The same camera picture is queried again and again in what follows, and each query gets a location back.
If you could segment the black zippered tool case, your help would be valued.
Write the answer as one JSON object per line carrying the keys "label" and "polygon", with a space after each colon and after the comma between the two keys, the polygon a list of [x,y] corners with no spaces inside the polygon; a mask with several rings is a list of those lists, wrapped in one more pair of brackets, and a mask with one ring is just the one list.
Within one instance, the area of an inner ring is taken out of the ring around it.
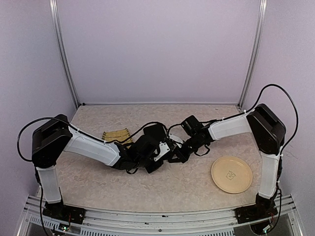
{"label": "black zippered tool case", "polygon": [[166,132],[161,124],[153,124],[143,129],[145,135],[152,137],[157,142],[164,143],[166,138]]}

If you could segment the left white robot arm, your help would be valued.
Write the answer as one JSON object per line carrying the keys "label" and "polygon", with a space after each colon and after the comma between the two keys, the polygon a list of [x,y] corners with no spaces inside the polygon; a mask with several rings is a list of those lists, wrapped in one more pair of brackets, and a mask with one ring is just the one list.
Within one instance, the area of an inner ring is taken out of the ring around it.
{"label": "left white robot arm", "polygon": [[149,135],[142,135],[131,145],[118,141],[106,141],[87,134],[68,122],[67,116],[59,114],[47,118],[47,122],[32,134],[32,157],[39,176],[39,183],[49,210],[59,219],[69,214],[69,208],[62,203],[55,165],[63,152],[76,153],[96,160],[117,170],[133,174],[139,168],[148,173],[163,164],[163,158],[171,151],[164,140],[157,141]]}

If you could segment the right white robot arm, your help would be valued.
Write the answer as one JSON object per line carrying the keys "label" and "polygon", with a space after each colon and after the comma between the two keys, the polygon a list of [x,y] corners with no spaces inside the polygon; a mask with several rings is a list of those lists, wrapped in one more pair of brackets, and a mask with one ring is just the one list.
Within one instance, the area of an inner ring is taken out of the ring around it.
{"label": "right white robot arm", "polygon": [[265,199],[274,196],[281,175],[286,127],[265,104],[259,104],[248,112],[209,122],[200,122],[195,116],[190,116],[180,126],[189,139],[183,141],[171,134],[167,136],[179,147],[181,162],[186,162],[193,152],[214,141],[244,133],[252,134],[262,160],[258,196]]}

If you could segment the woven bamboo tray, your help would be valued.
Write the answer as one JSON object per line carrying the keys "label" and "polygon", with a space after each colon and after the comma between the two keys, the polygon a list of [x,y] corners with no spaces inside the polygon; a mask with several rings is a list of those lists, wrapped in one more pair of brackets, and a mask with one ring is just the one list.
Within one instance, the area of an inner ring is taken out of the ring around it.
{"label": "woven bamboo tray", "polygon": [[106,142],[117,142],[120,144],[129,144],[133,142],[131,134],[127,128],[116,131],[104,131],[102,134],[102,140]]}

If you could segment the beige round plate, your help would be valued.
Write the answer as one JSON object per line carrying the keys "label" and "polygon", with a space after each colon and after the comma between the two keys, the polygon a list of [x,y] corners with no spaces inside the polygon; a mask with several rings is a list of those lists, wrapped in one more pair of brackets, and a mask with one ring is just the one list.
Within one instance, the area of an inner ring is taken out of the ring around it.
{"label": "beige round plate", "polygon": [[218,158],[212,164],[211,177],[219,189],[230,194],[239,194],[246,191],[253,180],[249,165],[235,156]]}

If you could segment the front aluminium rail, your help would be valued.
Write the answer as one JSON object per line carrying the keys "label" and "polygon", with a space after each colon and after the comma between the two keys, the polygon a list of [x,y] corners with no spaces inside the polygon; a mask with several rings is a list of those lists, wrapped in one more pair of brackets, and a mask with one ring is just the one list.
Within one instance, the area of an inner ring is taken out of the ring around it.
{"label": "front aluminium rail", "polygon": [[239,206],[202,210],[117,210],[91,204],[83,216],[69,220],[45,216],[45,200],[29,195],[18,219],[15,236],[305,236],[300,214],[291,195],[275,198],[276,215],[242,219]]}

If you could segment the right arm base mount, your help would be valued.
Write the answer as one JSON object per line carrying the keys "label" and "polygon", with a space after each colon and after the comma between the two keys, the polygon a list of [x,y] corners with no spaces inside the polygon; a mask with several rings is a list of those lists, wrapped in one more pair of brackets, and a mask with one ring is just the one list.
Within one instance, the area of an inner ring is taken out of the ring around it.
{"label": "right arm base mount", "polygon": [[234,211],[238,224],[277,215],[278,210],[275,204],[277,193],[278,191],[271,198],[264,198],[257,194],[253,205],[236,208]]}

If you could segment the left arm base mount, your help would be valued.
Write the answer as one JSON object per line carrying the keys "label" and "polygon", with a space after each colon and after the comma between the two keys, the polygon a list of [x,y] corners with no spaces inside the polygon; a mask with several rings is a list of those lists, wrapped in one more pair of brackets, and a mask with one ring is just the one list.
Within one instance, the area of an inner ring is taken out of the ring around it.
{"label": "left arm base mount", "polygon": [[86,210],[81,207],[65,205],[63,202],[46,203],[42,214],[68,223],[83,224]]}

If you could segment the right aluminium frame post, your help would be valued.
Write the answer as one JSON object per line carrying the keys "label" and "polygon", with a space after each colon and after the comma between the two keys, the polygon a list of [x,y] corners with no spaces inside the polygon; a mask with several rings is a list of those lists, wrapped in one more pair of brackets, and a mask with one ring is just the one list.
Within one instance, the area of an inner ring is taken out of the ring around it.
{"label": "right aluminium frame post", "polygon": [[255,30],[255,35],[254,35],[254,41],[253,41],[253,47],[252,47],[252,52],[250,56],[250,61],[246,73],[246,78],[244,82],[244,86],[241,92],[241,96],[238,102],[239,108],[243,108],[245,100],[247,98],[250,84],[252,81],[252,75],[254,72],[256,60],[258,57],[258,52],[259,52],[259,45],[261,42],[261,37],[263,33],[263,27],[264,27],[264,21],[265,21],[265,16],[266,16],[266,11],[267,11],[267,4],[268,0],[261,0],[260,5],[259,5],[259,13],[258,13],[258,19],[257,19],[257,24],[256,24],[256,30]]}

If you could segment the aluminium frame post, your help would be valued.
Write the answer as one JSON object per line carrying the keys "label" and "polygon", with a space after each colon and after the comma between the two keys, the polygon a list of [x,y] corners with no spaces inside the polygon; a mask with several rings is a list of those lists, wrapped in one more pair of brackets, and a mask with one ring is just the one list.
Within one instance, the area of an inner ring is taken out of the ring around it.
{"label": "aluminium frame post", "polygon": [[78,93],[76,91],[75,84],[71,75],[71,71],[70,71],[70,67],[69,67],[69,63],[68,63],[68,59],[66,55],[66,49],[63,42],[62,27],[61,27],[59,11],[58,11],[58,2],[56,0],[49,0],[49,5],[50,5],[54,31],[56,35],[58,50],[61,57],[66,82],[67,82],[74,106],[76,109],[78,109],[80,106],[80,100],[79,100]]}
{"label": "aluminium frame post", "polygon": [[239,108],[243,108],[245,100],[247,98],[250,84],[252,81],[252,75],[254,72],[256,60],[258,57],[258,52],[259,52],[259,45],[261,42],[261,37],[263,33],[263,27],[264,27],[264,21],[265,21],[265,16],[266,16],[266,11],[267,11],[267,4],[268,0],[261,0],[260,5],[259,5],[259,13],[258,13],[258,19],[257,19],[257,24],[256,24],[256,30],[255,30],[255,35],[254,35],[254,41],[253,41],[253,47],[252,47],[252,52],[250,56],[250,61],[246,73],[246,78],[244,82],[244,86],[241,92],[241,96],[238,102]]}

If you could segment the left aluminium frame post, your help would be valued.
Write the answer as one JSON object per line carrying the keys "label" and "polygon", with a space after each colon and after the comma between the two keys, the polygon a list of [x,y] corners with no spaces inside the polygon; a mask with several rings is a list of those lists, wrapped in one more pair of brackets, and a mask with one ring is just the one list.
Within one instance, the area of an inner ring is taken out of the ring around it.
{"label": "left aluminium frame post", "polygon": [[71,75],[71,71],[70,71],[70,67],[69,67],[69,63],[68,63],[68,59],[66,55],[66,49],[63,42],[62,27],[61,27],[59,11],[58,11],[58,2],[56,0],[49,0],[49,5],[50,5],[54,31],[56,35],[58,50],[61,57],[66,82],[67,82],[74,106],[76,109],[78,109],[80,106],[80,100],[79,100],[78,93],[76,91],[75,84]]}

